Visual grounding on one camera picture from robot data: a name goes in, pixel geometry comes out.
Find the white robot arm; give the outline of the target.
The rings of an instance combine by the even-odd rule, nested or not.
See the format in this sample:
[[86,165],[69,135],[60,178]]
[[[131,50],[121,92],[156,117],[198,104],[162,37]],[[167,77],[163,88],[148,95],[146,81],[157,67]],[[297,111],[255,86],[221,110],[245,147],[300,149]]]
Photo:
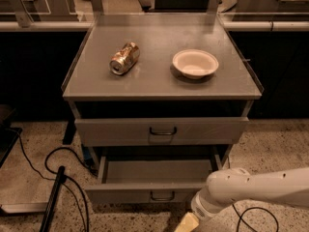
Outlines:
[[212,172],[191,200],[174,232],[192,232],[201,220],[210,220],[241,200],[309,208],[309,168],[250,175],[243,168]]

